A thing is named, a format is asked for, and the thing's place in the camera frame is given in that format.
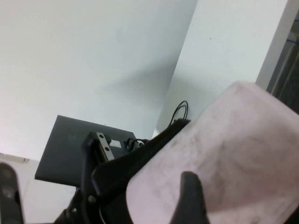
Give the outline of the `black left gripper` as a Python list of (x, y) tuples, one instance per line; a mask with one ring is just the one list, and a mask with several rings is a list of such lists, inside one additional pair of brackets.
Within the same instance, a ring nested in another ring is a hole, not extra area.
[(189, 122), (178, 119), (145, 145), (117, 159), (108, 158), (103, 138), (88, 134), (82, 146), (81, 185), (55, 223), (132, 223), (125, 199), (128, 182)]

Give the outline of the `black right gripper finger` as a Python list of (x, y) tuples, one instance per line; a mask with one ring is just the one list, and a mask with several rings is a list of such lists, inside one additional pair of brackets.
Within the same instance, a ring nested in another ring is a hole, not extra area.
[(171, 222), (173, 224), (209, 224), (201, 182), (191, 171), (181, 174), (179, 199)]

